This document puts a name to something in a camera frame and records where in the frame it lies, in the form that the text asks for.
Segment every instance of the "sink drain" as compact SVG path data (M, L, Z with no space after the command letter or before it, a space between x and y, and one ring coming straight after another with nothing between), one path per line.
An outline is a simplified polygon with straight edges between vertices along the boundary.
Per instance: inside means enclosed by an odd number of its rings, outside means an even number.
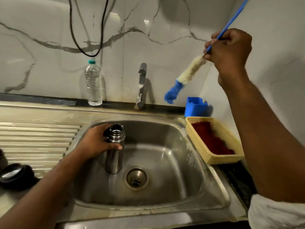
M124 183L133 191L143 190L149 184L149 174L141 168L133 168L125 172Z

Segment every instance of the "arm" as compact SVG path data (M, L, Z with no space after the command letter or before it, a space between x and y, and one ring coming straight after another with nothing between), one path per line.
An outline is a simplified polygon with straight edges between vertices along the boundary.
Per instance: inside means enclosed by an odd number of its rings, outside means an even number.
M259 194L275 201L305 203L305 148L283 126L248 79L245 64L251 36L227 30L221 41L212 35L211 54L218 81L230 103L250 173Z
M68 189L84 162L106 150L122 149L119 144L103 141L103 132L110 125L90 128L78 146L0 219L1 228L40 229L50 226L63 207Z

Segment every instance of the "electrical wire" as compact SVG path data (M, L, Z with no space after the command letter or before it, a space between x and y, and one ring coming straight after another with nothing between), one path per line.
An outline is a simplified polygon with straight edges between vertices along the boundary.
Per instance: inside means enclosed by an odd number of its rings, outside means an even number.
M99 52L101 51L102 49L102 46L103 46L103 32L104 32L104 19L105 19L105 15L106 15L106 10L107 10L107 5L108 5L108 2L109 0L106 0L106 4L105 4L105 8L104 8L104 13L103 13L103 17L102 17L102 23L101 23L101 42L100 42L100 46L99 46L99 49L97 51L96 54L94 55L89 55L87 54L86 52L84 52L82 50L82 48L78 45L78 43L76 42L76 39L75 39L75 36L74 36L74 32L73 32L73 27L72 27L72 2L71 0L69 0L69 5L70 5L70 32L71 32L71 36L72 36L72 39L76 45L76 47L86 56L88 57L96 57Z

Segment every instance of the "hand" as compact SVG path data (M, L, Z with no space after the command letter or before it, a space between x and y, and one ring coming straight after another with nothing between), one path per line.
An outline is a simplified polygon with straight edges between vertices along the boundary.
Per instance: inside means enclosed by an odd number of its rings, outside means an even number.
M248 79L245 65L252 50L251 35L242 30L229 29L223 34L221 40L217 40L219 33L212 34L212 41L204 45L203 51L205 53L212 45L211 51L204 58L213 62L217 68L219 84L230 85L240 79Z
M103 132L111 125L106 123L88 129L85 136L79 142L77 149L85 153L87 158L93 158L110 149L121 150L122 146L120 144L108 143L103 139Z

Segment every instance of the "blue sponge holder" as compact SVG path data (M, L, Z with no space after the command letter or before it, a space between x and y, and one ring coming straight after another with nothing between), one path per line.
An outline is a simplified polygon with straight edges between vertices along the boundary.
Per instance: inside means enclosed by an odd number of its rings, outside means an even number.
M188 97L185 106L185 117L202 117L208 107L208 103L203 103L200 97Z

